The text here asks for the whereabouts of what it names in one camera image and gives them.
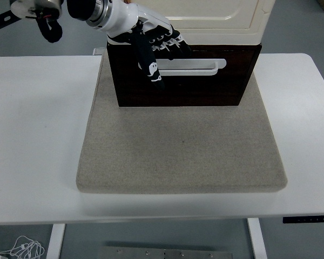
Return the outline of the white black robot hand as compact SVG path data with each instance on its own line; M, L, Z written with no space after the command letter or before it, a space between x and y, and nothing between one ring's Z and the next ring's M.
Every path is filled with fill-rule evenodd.
M105 25L110 43L132 46L138 65L159 90L165 88L156 58L175 59L191 55L181 33L160 13L145 6L112 1L112 12Z

